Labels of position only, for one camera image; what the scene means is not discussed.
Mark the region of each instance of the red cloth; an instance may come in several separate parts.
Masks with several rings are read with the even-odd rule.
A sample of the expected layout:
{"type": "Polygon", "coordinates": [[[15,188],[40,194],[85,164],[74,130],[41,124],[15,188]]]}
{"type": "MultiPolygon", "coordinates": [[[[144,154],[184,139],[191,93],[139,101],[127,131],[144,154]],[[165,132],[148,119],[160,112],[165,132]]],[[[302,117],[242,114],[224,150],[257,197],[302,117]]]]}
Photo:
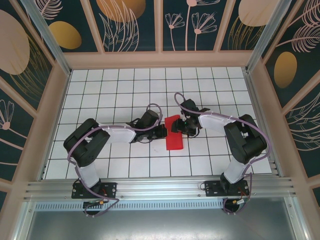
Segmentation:
{"type": "Polygon", "coordinates": [[[164,119],[165,128],[168,131],[168,136],[165,138],[165,144],[167,150],[181,150],[184,148],[184,144],[182,141],[182,133],[171,132],[171,126],[175,120],[179,119],[180,115],[174,115],[170,117],[166,117],[164,119]]]}

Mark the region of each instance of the floor tile grid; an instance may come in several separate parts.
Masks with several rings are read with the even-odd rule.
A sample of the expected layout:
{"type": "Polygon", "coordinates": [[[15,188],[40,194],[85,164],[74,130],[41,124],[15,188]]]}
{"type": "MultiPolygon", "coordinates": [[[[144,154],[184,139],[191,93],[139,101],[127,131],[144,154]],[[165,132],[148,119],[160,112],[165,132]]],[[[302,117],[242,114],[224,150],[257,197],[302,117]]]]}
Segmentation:
{"type": "MultiPolygon", "coordinates": [[[[182,94],[185,95],[185,92],[184,92],[184,83],[183,81],[181,80],[181,84],[182,84],[182,94]]],[[[188,140],[188,151],[189,151],[189,163],[190,163],[190,175],[192,176],[192,166],[191,166],[191,154],[190,154],[190,141],[189,141],[189,138],[187,139],[188,140]]]]}
{"type": "MultiPolygon", "coordinates": [[[[87,80],[87,77],[88,77],[88,72],[89,72],[89,71],[87,70],[87,71],[86,71],[86,78],[85,78],[86,80],[87,80]]],[[[67,96],[68,96],[68,91],[69,91],[69,87],[70,87],[70,83],[71,83],[71,80],[72,80],[73,75],[74,75],[74,72],[72,71],[72,72],[71,72],[71,75],[70,75],[70,81],[69,81],[68,86],[67,86],[66,95],[64,96],[64,100],[63,100],[63,104],[62,104],[62,109],[61,109],[61,112],[60,112],[60,116],[58,116],[59,121],[58,121],[58,125],[57,125],[57,127],[56,127],[56,130],[55,130],[54,141],[53,141],[53,143],[52,143],[52,145],[51,145],[51,150],[50,150],[50,154],[49,154],[49,159],[48,159],[48,161],[47,161],[47,163],[46,163],[46,169],[45,169],[44,175],[42,176],[42,179],[46,179],[46,178],[47,178],[48,169],[49,169],[50,163],[51,163],[51,161],[52,161],[51,159],[52,159],[52,154],[53,154],[54,146],[55,146],[55,144],[56,144],[56,139],[57,139],[57,134],[58,134],[59,126],[60,126],[60,121],[61,121],[61,118],[62,118],[63,109],[65,108],[66,98],[67,98],[67,96]]],[[[69,164],[70,164],[70,163],[67,163],[67,170],[66,170],[66,176],[65,176],[65,178],[67,178],[68,169],[69,169],[69,164]]]]}
{"type": "MultiPolygon", "coordinates": [[[[150,90],[150,88],[151,88],[151,85],[149,84],[149,96],[151,95],[151,90],[150,90]]],[[[166,90],[166,96],[167,96],[167,99],[166,99],[166,102],[168,102],[168,89],[166,90]]],[[[112,122],[113,124],[115,123],[115,114],[113,114],[113,122],[112,122]]],[[[149,176],[150,176],[150,166],[151,166],[151,164],[150,164],[150,157],[149,157],[149,176]]]]}
{"type": "MultiPolygon", "coordinates": [[[[213,69],[211,68],[211,72],[212,72],[212,76],[213,76],[213,84],[214,84],[214,88],[217,90],[216,88],[216,83],[215,83],[215,77],[214,77],[214,72],[213,72],[213,69]]],[[[219,98],[218,98],[218,95],[217,95],[217,101],[218,101],[218,105],[219,105],[219,110],[220,110],[220,113],[221,113],[221,107],[220,107],[220,104],[219,104],[219,98]]],[[[228,141],[227,141],[227,137],[225,136],[225,144],[227,145],[227,149],[228,149],[228,155],[229,155],[229,162],[230,162],[230,155],[231,155],[231,152],[229,152],[229,145],[228,145],[228,141]]],[[[214,157],[210,156],[210,163],[212,165],[212,161],[213,161],[214,157]]]]}
{"type": "MultiPolygon", "coordinates": [[[[79,110],[78,118],[77,118],[77,120],[76,120],[76,126],[78,126],[78,123],[79,123],[79,117],[80,117],[80,114],[81,114],[81,107],[82,107],[82,103],[83,103],[83,100],[84,100],[84,95],[85,95],[85,90],[86,90],[88,75],[89,75],[89,71],[88,71],[87,74],[86,74],[86,78],[85,78],[85,82],[84,82],[83,94],[82,94],[82,98],[81,98],[81,104],[80,104],[80,110],[79,110]]],[[[65,178],[67,178],[69,167],[70,167],[70,163],[68,162],[68,167],[67,167],[67,171],[66,171],[66,173],[65,173],[65,178]]]]}
{"type": "MultiPolygon", "coordinates": [[[[70,81],[69,81],[69,83],[68,83],[68,85],[66,87],[67,88],[66,89],[66,93],[68,93],[69,86],[70,86],[70,81]]],[[[46,179],[46,177],[47,177],[47,173],[48,173],[48,169],[49,169],[50,161],[51,161],[51,157],[52,157],[52,152],[53,152],[54,145],[55,145],[55,142],[56,142],[56,137],[57,137],[57,133],[58,133],[58,129],[59,129],[60,120],[61,120],[61,117],[62,117],[62,111],[63,111],[65,103],[66,103],[66,98],[67,98],[67,94],[64,96],[64,100],[63,100],[63,103],[62,103],[62,109],[61,109],[60,115],[58,116],[58,118],[59,118],[58,125],[56,126],[56,130],[55,130],[54,137],[53,137],[53,142],[51,144],[49,158],[48,158],[48,161],[47,161],[47,163],[45,165],[45,170],[44,170],[44,172],[42,174],[42,179],[46,179]]]]}
{"type": "MultiPolygon", "coordinates": [[[[235,93],[234,93],[234,91],[233,91],[233,87],[232,87],[231,80],[230,80],[230,74],[229,74],[228,71],[227,71],[227,73],[228,73],[228,77],[229,77],[229,81],[230,81],[230,85],[231,85],[232,94],[233,94],[233,97],[234,97],[234,102],[235,102],[235,105],[237,106],[237,101],[236,101],[235,93]]],[[[238,107],[236,107],[236,110],[237,110],[238,116],[240,117],[238,107]]],[[[246,173],[253,173],[253,174],[254,174],[254,170],[253,170],[252,166],[250,166],[250,167],[248,168],[248,170],[246,171],[246,173]]]]}

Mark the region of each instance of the dark teal panel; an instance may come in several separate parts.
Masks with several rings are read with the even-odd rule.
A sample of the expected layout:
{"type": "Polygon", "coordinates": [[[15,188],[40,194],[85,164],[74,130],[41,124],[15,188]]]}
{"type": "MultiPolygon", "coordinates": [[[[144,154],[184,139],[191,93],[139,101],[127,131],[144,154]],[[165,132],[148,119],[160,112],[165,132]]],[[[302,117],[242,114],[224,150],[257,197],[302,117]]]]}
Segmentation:
{"type": "Polygon", "coordinates": [[[1,89],[0,112],[0,178],[11,181],[17,166],[1,163],[18,164],[34,118],[1,89]]]}
{"type": "Polygon", "coordinates": [[[297,48],[293,48],[292,46],[292,40],[296,32],[300,28],[306,27],[305,23],[303,22],[303,19],[300,18],[300,16],[304,13],[306,3],[307,1],[304,1],[304,3],[302,4],[302,6],[293,18],[293,21],[295,21],[296,19],[297,21],[295,21],[294,24],[287,28],[281,40],[279,41],[277,47],[274,49],[272,55],[265,64],[282,107],[284,107],[296,95],[296,93],[320,70],[320,44],[319,40],[317,40],[315,37],[316,31],[319,34],[319,25],[312,26],[312,28],[314,28],[315,30],[313,33],[311,33],[314,35],[314,40],[311,39],[311,41],[314,41],[314,45],[312,46],[313,48],[307,49],[307,51],[309,52],[303,52],[300,48],[301,46],[304,46],[305,43],[307,43],[308,41],[305,41],[304,43],[299,42],[300,46],[297,48]],[[289,52],[294,55],[297,61],[297,71],[290,85],[288,85],[285,88],[280,88],[279,86],[277,86],[275,82],[274,71],[278,57],[284,52],[289,52]]]}
{"type": "Polygon", "coordinates": [[[76,49],[61,47],[61,50],[64,53],[97,52],[98,50],[80,0],[62,0],[61,6],[62,9],[57,16],[55,16],[53,20],[46,19],[46,23],[50,25],[57,21],[66,22],[79,32],[82,40],[81,45],[76,49]]]}
{"type": "Polygon", "coordinates": [[[320,84],[285,116],[308,178],[320,174],[320,84]]]}
{"type": "Polygon", "coordinates": [[[313,189],[313,193],[314,193],[314,196],[315,196],[315,199],[318,203],[318,206],[320,208],[320,187],[316,187],[313,189]]]}
{"type": "Polygon", "coordinates": [[[42,38],[42,36],[41,36],[38,28],[36,27],[36,25],[34,24],[34,22],[33,22],[33,21],[30,19],[30,17],[28,16],[27,11],[26,11],[24,5],[21,3],[20,0],[18,0],[17,2],[20,4],[20,7],[21,7],[22,10],[24,11],[24,13],[27,15],[29,21],[31,22],[31,24],[32,24],[33,28],[35,29],[35,31],[37,32],[37,34],[41,37],[43,43],[45,44],[46,49],[48,49],[48,51],[49,51],[49,53],[50,53],[50,55],[51,55],[51,57],[52,57],[54,60],[56,60],[55,56],[53,55],[53,53],[51,52],[50,48],[48,47],[46,41],[43,40],[43,38],[42,38]]]}
{"type": "Polygon", "coordinates": [[[0,213],[1,213],[2,206],[5,203],[6,196],[7,196],[7,193],[5,191],[0,191],[0,213]]]}
{"type": "Polygon", "coordinates": [[[290,12],[291,12],[292,8],[294,7],[294,5],[296,4],[296,2],[297,2],[297,0],[292,0],[292,1],[291,1],[290,6],[289,6],[288,10],[286,11],[286,13],[285,13],[282,21],[280,22],[278,28],[276,29],[276,31],[275,31],[275,33],[273,34],[272,38],[270,39],[268,45],[266,46],[265,50],[263,51],[263,53],[262,53],[262,58],[264,58],[265,55],[267,54],[267,52],[268,52],[271,44],[274,42],[275,38],[277,37],[280,29],[281,29],[282,26],[284,25],[284,22],[286,21],[288,15],[290,14],[290,12]]]}
{"type": "Polygon", "coordinates": [[[32,51],[30,51],[28,65],[21,74],[10,75],[0,69],[0,76],[32,107],[37,109],[45,90],[52,65],[8,0],[0,1],[0,10],[10,14],[22,25],[29,37],[29,45],[30,49],[32,49],[32,51]]]}
{"type": "Polygon", "coordinates": [[[207,4],[201,5],[201,2],[197,2],[196,6],[190,6],[189,8],[185,0],[163,1],[164,51],[173,51],[174,49],[185,51],[186,34],[188,51],[194,51],[195,49],[197,51],[212,51],[214,49],[226,1],[207,0],[204,2],[207,4]],[[181,14],[181,17],[176,20],[174,14],[181,14]],[[199,29],[201,33],[196,34],[195,29],[199,29]]]}
{"type": "Polygon", "coordinates": [[[96,25],[98,27],[98,31],[100,33],[100,37],[102,42],[105,40],[104,50],[106,52],[144,52],[144,51],[155,51],[156,50],[156,38],[155,38],[155,9],[154,9],[154,0],[145,0],[145,10],[143,14],[136,19],[137,27],[133,27],[130,24],[126,24],[124,26],[123,23],[118,25],[118,28],[121,29],[124,27],[126,29],[126,33],[124,31],[118,31],[116,33],[117,22],[113,20],[109,20],[109,27],[111,32],[113,32],[114,36],[118,36],[116,44],[109,44],[107,40],[110,39],[112,42],[112,37],[105,37],[105,24],[104,21],[108,21],[108,18],[103,14],[100,10],[97,0],[90,0],[90,4],[92,7],[93,15],[95,18],[96,25]],[[132,35],[128,34],[128,30],[131,29],[132,32],[135,31],[136,34],[133,38],[132,35]]]}

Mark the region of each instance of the feather illustration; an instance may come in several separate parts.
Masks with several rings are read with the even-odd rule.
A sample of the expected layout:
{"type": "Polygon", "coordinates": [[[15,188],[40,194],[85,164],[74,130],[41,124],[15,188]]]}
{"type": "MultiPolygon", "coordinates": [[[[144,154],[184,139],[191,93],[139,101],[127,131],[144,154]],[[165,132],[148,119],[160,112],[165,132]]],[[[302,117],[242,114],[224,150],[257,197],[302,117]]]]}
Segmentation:
{"type": "Polygon", "coordinates": [[[320,93],[309,103],[292,109],[286,118],[299,151],[320,148],[320,93]]]}
{"type": "Polygon", "coordinates": [[[61,0],[34,0],[34,2],[42,17],[47,20],[53,20],[63,8],[61,0]]]}
{"type": "Polygon", "coordinates": [[[318,43],[320,43],[320,25],[304,25],[300,27],[294,34],[293,38],[284,41],[277,45],[277,47],[291,43],[292,49],[299,53],[310,53],[318,43]]]}
{"type": "Polygon", "coordinates": [[[320,22],[320,0],[308,0],[305,4],[302,21],[308,26],[314,26],[320,22]]]}
{"type": "Polygon", "coordinates": [[[115,0],[101,1],[108,17],[99,14],[104,26],[103,46],[107,52],[135,51],[139,44],[139,27],[135,14],[122,2],[121,11],[115,0]]]}

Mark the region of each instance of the black grid line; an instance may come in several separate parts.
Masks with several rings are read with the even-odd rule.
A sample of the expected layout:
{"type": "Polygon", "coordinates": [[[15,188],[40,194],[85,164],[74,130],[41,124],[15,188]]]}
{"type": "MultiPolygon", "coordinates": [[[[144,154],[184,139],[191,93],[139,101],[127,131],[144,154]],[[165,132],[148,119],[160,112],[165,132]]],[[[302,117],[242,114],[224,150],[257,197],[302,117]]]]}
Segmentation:
{"type": "MultiPolygon", "coordinates": [[[[87,79],[88,79],[88,74],[89,74],[89,71],[86,72],[86,77],[85,77],[85,83],[84,83],[84,88],[83,88],[83,94],[85,94],[85,89],[86,89],[86,83],[87,83],[87,79]]],[[[81,105],[82,105],[82,101],[83,101],[84,97],[82,96],[81,98],[81,104],[80,104],[80,110],[79,110],[79,113],[78,113],[78,119],[76,121],[76,124],[78,125],[78,121],[79,121],[79,116],[80,116],[80,111],[81,111],[81,105]]],[[[70,166],[70,162],[68,162],[68,167],[66,168],[66,173],[65,173],[65,178],[67,178],[67,175],[68,175],[68,170],[69,170],[69,166],[70,166]]]]}
{"type": "MultiPolygon", "coordinates": [[[[184,156],[171,156],[172,158],[180,158],[180,157],[207,157],[207,156],[232,156],[231,154],[207,154],[207,155],[184,155],[184,156]]],[[[147,156],[132,156],[131,159],[146,159],[147,156]]],[[[169,158],[169,156],[152,156],[151,158],[169,158]]],[[[115,156],[115,157],[97,157],[96,159],[129,159],[129,157],[121,157],[121,156],[115,156]]],[[[56,160],[67,160],[67,158],[53,158],[51,161],[56,160]]]]}
{"type": "MultiPolygon", "coordinates": [[[[164,69],[164,75],[165,75],[165,97],[166,97],[166,114],[169,116],[169,108],[168,108],[168,88],[167,88],[167,72],[166,72],[166,68],[164,69]]],[[[170,177],[171,175],[171,154],[169,151],[169,169],[170,169],[170,177]]]]}
{"type": "MultiPolygon", "coordinates": [[[[213,84],[214,84],[214,88],[217,90],[217,87],[216,87],[216,83],[215,83],[215,79],[213,78],[213,84]]],[[[219,110],[220,110],[220,113],[221,113],[221,107],[220,107],[220,103],[219,103],[219,97],[218,97],[218,94],[216,94],[216,99],[217,99],[217,101],[218,101],[218,105],[219,105],[219,110]]],[[[229,152],[229,148],[228,148],[228,141],[227,141],[227,138],[226,137],[224,137],[225,138],[225,144],[227,144],[227,150],[228,150],[228,153],[230,154],[230,152],[229,152]]]]}
{"type": "MultiPolygon", "coordinates": [[[[133,86],[132,86],[132,103],[131,103],[131,121],[133,120],[133,114],[134,114],[134,92],[135,92],[135,74],[136,69],[133,69],[133,86]]],[[[128,165],[128,178],[130,178],[130,158],[131,158],[131,143],[129,143],[129,165],[128,165]]]]}
{"type": "MultiPolygon", "coordinates": [[[[151,104],[151,68],[149,68],[149,104],[151,104]]],[[[149,145],[149,177],[151,176],[151,144],[150,142],[147,143],[149,145]]]]}
{"type": "MultiPolygon", "coordinates": [[[[182,95],[185,95],[185,92],[184,92],[184,83],[183,83],[183,80],[181,80],[181,83],[182,83],[182,95]]],[[[190,157],[190,142],[189,142],[189,137],[187,138],[187,141],[188,141],[188,151],[189,151],[189,163],[190,163],[190,175],[192,176],[192,167],[191,167],[191,157],[190,157]]]]}
{"type": "MultiPolygon", "coordinates": [[[[119,82],[117,81],[117,83],[116,83],[116,90],[115,90],[115,101],[114,101],[113,120],[112,120],[112,124],[113,124],[113,125],[115,124],[118,83],[119,83],[119,82]]],[[[109,153],[109,163],[108,163],[108,174],[107,174],[107,178],[109,178],[109,173],[110,173],[111,149],[112,149],[112,144],[110,144],[110,153],[109,153]]]]}
{"type": "MultiPolygon", "coordinates": [[[[197,81],[198,81],[198,87],[199,87],[199,92],[200,92],[200,83],[199,83],[199,76],[198,76],[198,70],[197,68],[195,68],[195,72],[196,72],[196,78],[197,78],[197,81]]],[[[201,92],[200,92],[200,102],[201,102],[201,106],[202,108],[204,107],[203,103],[202,103],[202,97],[201,97],[201,92]]],[[[205,131],[205,135],[206,135],[206,144],[207,144],[207,147],[208,147],[208,153],[210,154],[210,150],[209,150],[209,142],[208,142],[208,135],[207,135],[207,131],[204,129],[205,131]]],[[[211,175],[213,175],[213,171],[212,171],[212,164],[211,164],[211,158],[209,156],[209,162],[210,162],[210,167],[211,167],[211,175]]]]}

